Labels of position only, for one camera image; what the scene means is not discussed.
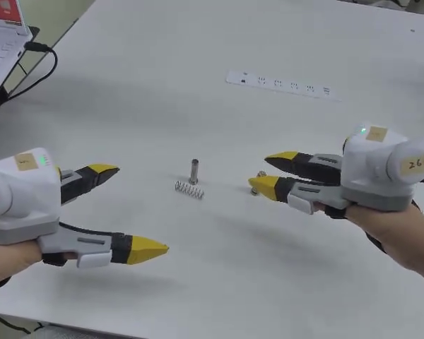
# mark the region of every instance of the laptop screen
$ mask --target laptop screen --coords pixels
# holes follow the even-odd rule
[[[0,20],[22,23],[18,0],[0,0]]]

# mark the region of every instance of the metal spring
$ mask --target metal spring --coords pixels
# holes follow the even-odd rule
[[[175,190],[200,200],[204,196],[204,191],[202,189],[200,189],[199,187],[192,186],[191,184],[188,184],[186,182],[177,181],[175,184]]]

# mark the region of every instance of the hand-held gripper device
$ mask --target hand-held gripper device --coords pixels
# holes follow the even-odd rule
[[[44,148],[0,160],[0,245],[36,239],[45,263],[63,266],[65,254],[74,253],[79,268],[135,264],[165,254],[168,247],[152,239],[59,221],[62,205],[118,171],[104,164],[61,171]]]
[[[362,124],[346,139],[342,156],[289,151],[265,161],[303,178],[251,178],[249,184],[271,200],[308,214],[322,204],[335,219],[345,218],[350,204],[396,212],[414,203],[416,184],[424,182],[424,138],[408,139],[382,126]]]

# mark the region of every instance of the floor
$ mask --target floor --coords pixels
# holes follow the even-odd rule
[[[94,0],[20,0],[25,22],[41,29],[37,36],[37,41],[53,45],[79,18]],[[401,4],[406,4],[408,0],[400,0]],[[40,60],[40,55],[27,53],[22,60],[23,68],[31,70]],[[24,73],[16,69],[6,82],[6,89],[12,90],[22,80]],[[32,331],[38,324],[23,319],[6,318],[12,324],[22,326]],[[24,333],[8,329],[0,324],[0,339],[22,338]]]

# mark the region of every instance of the label sticker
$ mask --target label sticker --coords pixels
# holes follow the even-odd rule
[[[22,153],[14,156],[19,171],[36,170],[37,163],[32,153]]]
[[[371,126],[369,129],[369,133],[366,136],[366,140],[378,141],[379,143],[382,143],[384,137],[387,136],[387,133],[388,129],[385,129],[383,127]]]
[[[424,173],[424,154],[417,157],[406,157],[401,161],[401,175]]]

